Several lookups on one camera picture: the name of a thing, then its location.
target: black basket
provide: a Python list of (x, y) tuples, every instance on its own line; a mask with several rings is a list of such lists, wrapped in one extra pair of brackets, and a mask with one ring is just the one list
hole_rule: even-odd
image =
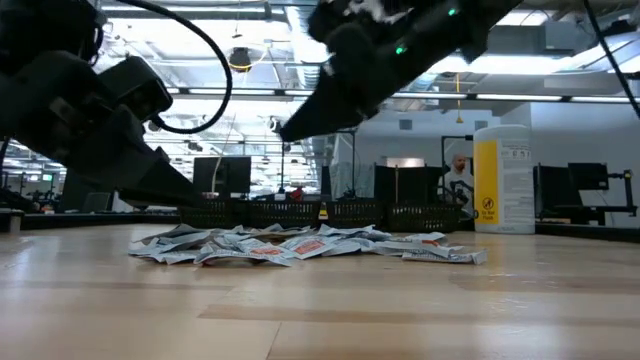
[(374, 201), (328, 202), (328, 225), (338, 229), (380, 226), (384, 216), (382, 204)]
[(202, 207), (180, 208), (180, 221), (198, 229), (229, 229), (244, 222), (243, 206), (234, 200), (205, 199)]
[(249, 225), (255, 228), (265, 228), (275, 223), (284, 228), (316, 226), (319, 202), (300, 201), (250, 201)]
[(388, 207), (388, 231), (453, 232), (458, 229), (461, 206), (453, 204), (400, 205)]

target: white container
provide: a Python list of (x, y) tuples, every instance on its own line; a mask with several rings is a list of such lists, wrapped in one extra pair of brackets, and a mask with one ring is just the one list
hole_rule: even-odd
[(501, 125), (473, 136), (474, 208), (478, 232), (535, 233), (531, 130)]

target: white packet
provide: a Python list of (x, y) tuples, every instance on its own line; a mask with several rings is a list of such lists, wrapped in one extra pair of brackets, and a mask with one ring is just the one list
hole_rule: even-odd
[(445, 245), (447, 238), (445, 234), (439, 232), (432, 232), (429, 234), (413, 234), (406, 237), (393, 237), (388, 239), (389, 241), (396, 242), (410, 242), (416, 244), (431, 244), (431, 245)]
[(143, 259), (153, 259), (159, 263), (165, 262), (165, 255), (167, 254), (149, 254), (149, 255), (139, 255), (138, 257)]
[(290, 228), (284, 229), (280, 224), (273, 224), (265, 229), (253, 229), (251, 230), (252, 237), (256, 238), (273, 238), (273, 239), (282, 239), (287, 238), (294, 235), (302, 235), (311, 231), (310, 226), (305, 226), (303, 228)]
[(239, 251), (238, 243), (250, 237), (251, 235), (220, 234), (211, 236), (207, 240), (213, 242), (221, 249)]
[(405, 250), (389, 249), (389, 248), (374, 246), (373, 249), (367, 250), (366, 252), (370, 252), (378, 255), (384, 255), (384, 256), (402, 256)]
[(246, 234), (248, 232), (249, 231), (245, 230), (242, 225), (238, 225), (238, 226), (234, 227), (231, 230), (225, 230), (224, 231), (225, 234)]
[(322, 256), (344, 255), (357, 251), (360, 251), (360, 244), (348, 240), (339, 240), (335, 242), (333, 249), (323, 252)]
[(204, 245), (202, 245), (202, 247), (200, 248), (200, 254), (208, 254), (216, 250), (224, 250), (224, 249), (218, 246), (218, 244), (214, 243), (213, 241), (209, 241)]
[(232, 251), (232, 250), (216, 250), (208, 254), (200, 254), (195, 259), (194, 263), (202, 264), (202, 263), (211, 262), (211, 260), (215, 260), (219, 258), (229, 258), (229, 257), (268, 261), (278, 265), (291, 266), (291, 261), (289, 261), (288, 259), (285, 259), (282, 256), (249, 254), (249, 253), (242, 253), (242, 252)]
[(148, 243), (150, 241), (152, 241), (154, 238), (173, 238), (176, 236), (182, 236), (182, 235), (187, 235), (187, 234), (191, 234), (191, 233), (195, 233), (195, 232), (200, 232), (202, 230), (196, 229), (194, 227), (191, 227), (187, 224), (180, 224), (178, 226), (176, 226), (175, 228), (169, 230), (169, 231), (165, 231), (163, 233), (157, 234), (157, 235), (153, 235), (153, 236), (147, 236), (144, 237), (140, 240), (136, 240), (136, 241), (132, 241), (134, 243), (138, 243), (138, 242), (142, 242), (142, 243)]
[(322, 256), (336, 256), (354, 253), (357, 251), (368, 252), (375, 247), (375, 243), (369, 239), (348, 238), (335, 240), (333, 249), (322, 253)]
[(247, 239), (240, 241), (238, 242), (238, 248), (242, 252), (251, 254), (275, 255), (282, 256), (286, 259), (296, 257), (296, 254), (289, 249), (275, 246), (270, 243), (264, 243), (258, 239)]
[(475, 264), (480, 265), (487, 261), (487, 250), (484, 249), (479, 252), (467, 253), (467, 254), (449, 254), (448, 257), (438, 256), (430, 252), (406, 252), (402, 254), (402, 260), (411, 261), (428, 261), (428, 262), (443, 262), (443, 263), (456, 263), (456, 264)]
[(185, 261), (193, 262), (200, 255), (200, 250), (172, 251), (162, 255), (164, 255), (164, 261), (172, 265)]
[(436, 254), (438, 256), (445, 257), (445, 258), (449, 256), (449, 253), (452, 250), (456, 250), (456, 248), (449, 248), (449, 247), (444, 247), (444, 246), (425, 244), (425, 243), (422, 243), (422, 242), (415, 243), (415, 242), (399, 242), (399, 241), (381, 241), (381, 242), (377, 242), (376, 243), (376, 247), (394, 249), (394, 250), (404, 250), (403, 252), (411, 251), (411, 250), (423, 251), (423, 252), (424, 251), (428, 251), (428, 252), (431, 252), (431, 253)]
[(373, 225), (369, 225), (363, 228), (355, 228), (355, 229), (336, 229), (326, 224), (322, 224), (320, 225), (320, 229), (318, 229), (318, 235), (322, 235), (322, 236), (355, 235), (357, 233), (370, 233), (372, 231), (374, 231)]
[(384, 241), (391, 239), (393, 235), (374, 229), (368, 233), (359, 234), (358, 237), (373, 241)]
[(293, 251), (298, 259), (304, 260), (333, 249), (335, 240), (326, 236), (298, 236), (283, 242), (280, 247)]
[(166, 238), (154, 238), (148, 245), (140, 249), (129, 250), (129, 255), (149, 256), (158, 255), (169, 251), (189, 250), (194, 246), (205, 243), (208, 236), (208, 231), (184, 235), (180, 238), (173, 238), (170, 240), (176, 241), (175, 243), (169, 242), (169, 240), (167, 240)]

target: wooden table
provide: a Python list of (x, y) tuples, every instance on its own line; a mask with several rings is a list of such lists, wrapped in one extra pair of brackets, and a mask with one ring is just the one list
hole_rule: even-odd
[(640, 246), (473, 233), (483, 266), (377, 255), (292, 268), (127, 256), (171, 228), (0, 238), (0, 359), (640, 358)]

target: computer monitor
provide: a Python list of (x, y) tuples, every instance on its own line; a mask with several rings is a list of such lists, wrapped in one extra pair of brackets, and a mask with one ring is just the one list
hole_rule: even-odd
[(87, 194), (82, 205), (83, 213), (107, 211), (111, 207), (110, 192), (91, 192)]
[(606, 164), (569, 163), (569, 173), (578, 190), (609, 190), (609, 170)]
[(89, 194), (111, 193), (111, 191), (112, 189), (110, 189), (108, 186), (87, 181), (86, 179), (78, 175), (75, 171), (67, 169), (67, 176), (65, 177), (64, 189), (62, 191), (62, 197), (60, 198), (58, 211), (83, 211), (85, 209), (85, 203)]
[[(198, 192), (213, 190), (213, 173), (218, 164), (218, 157), (195, 158), (193, 162), (193, 186)], [(220, 194), (251, 191), (251, 157), (223, 157), (216, 174), (215, 191)]]
[(322, 195), (331, 196), (331, 170), (328, 166), (323, 166), (320, 175), (320, 192)]
[(534, 169), (538, 211), (555, 206), (582, 206), (582, 198), (568, 168), (538, 165)]

